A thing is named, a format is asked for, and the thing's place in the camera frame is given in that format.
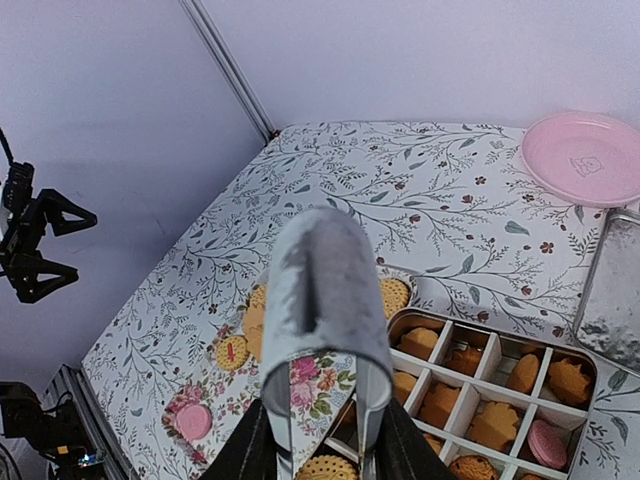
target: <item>metal tray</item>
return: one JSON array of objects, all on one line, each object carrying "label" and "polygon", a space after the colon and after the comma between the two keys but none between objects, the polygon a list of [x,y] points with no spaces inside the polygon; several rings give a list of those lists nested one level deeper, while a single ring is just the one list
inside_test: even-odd
[{"label": "metal tray", "polygon": [[577,342],[640,375],[640,215],[611,210],[574,323]]},{"label": "metal tray", "polygon": [[[400,337],[416,327],[425,327],[439,334],[438,343],[426,360],[407,355],[395,348]],[[547,387],[547,372],[551,362],[571,357],[583,366],[583,372],[592,377],[592,386],[595,386],[597,368],[590,355],[571,347],[550,345],[411,307],[399,311],[391,319],[389,339],[394,369],[409,373],[417,379],[404,403],[404,408],[415,418],[420,430],[431,434],[442,443],[439,456],[446,465],[459,456],[481,455],[489,459],[500,473],[501,480],[521,478],[527,473],[554,480],[569,478],[587,432],[589,413],[593,408],[595,395],[592,394],[591,398],[579,407],[559,403]],[[445,366],[453,350],[466,346],[483,351],[482,360],[473,375],[464,375]],[[511,370],[525,352],[535,353],[541,359],[540,372],[530,395],[506,387]],[[443,428],[424,423],[418,414],[426,392],[435,382],[461,388],[456,405]],[[518,435],[510,449],[504,453],[476,444],[467,438],[473,415],[483,408],[487,401],[509,403],[521,414]],[[553,470],[537,464],[528,452],[526,436],[531,423],[537,418],[552,424],[567,446],[569,461],[562,470]],[[355,464],[355,438],[352,415],[343,414],[339,416],[339,421],[325,439],[324,446]]]}]

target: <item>pink macaron cookie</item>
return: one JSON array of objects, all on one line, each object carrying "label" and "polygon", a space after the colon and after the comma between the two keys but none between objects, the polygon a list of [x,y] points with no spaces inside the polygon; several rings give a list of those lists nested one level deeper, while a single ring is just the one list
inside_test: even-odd
[{"label": "pink macaron cookie", "polygon": [[547,422],[534,421],[529,429],[527,442],[540,465],[561,470],[567,464],[567,449]]},{"label": "pink macaron cookie", "polygon": [[176,414],[175,426],[188,442],[204,438],[211,430],[211,412],[202,405],[189,405]]}]

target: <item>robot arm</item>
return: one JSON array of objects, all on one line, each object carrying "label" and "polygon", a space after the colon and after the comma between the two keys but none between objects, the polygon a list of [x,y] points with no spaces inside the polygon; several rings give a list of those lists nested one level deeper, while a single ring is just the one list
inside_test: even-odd
[{"label": "robot arm", "polygon": [[[78,280],[75,268],[47,260],[38,250],[47,223],[57,237],[91,228],[98,219],[53,189],[44,189],[32,198],[33,165],[14,161],[1,129],[0,144],[9,161],[9,175],[0,200],[0,265],[18,299],[35,303]],[[68,220],[65,215],[77,218]],[[39,275],[48,278],[41,280]]]}]

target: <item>white wall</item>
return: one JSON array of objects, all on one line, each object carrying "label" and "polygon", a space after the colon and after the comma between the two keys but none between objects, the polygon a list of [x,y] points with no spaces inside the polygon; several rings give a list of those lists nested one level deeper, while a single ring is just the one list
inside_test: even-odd
[{"label": "white wall", "polygon": [[640,125],[637,0],[202,0],[273,121]]},{"label": "white wall", "polygon": [[42,244],[78,283],[23,305],[0,280],[0,380],[43,391],[262,141],[175,0],[3,2],[0,125],[38,188],[99,218]]}]

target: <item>metal tin lid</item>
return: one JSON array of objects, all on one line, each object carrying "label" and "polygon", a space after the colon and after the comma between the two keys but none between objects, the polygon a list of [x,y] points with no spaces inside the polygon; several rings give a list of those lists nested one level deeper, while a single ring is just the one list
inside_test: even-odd
[{"label": "metal tin lid", "polygon": [[586,349],[640,375],[640,215],[609,212],[574,333]]}]

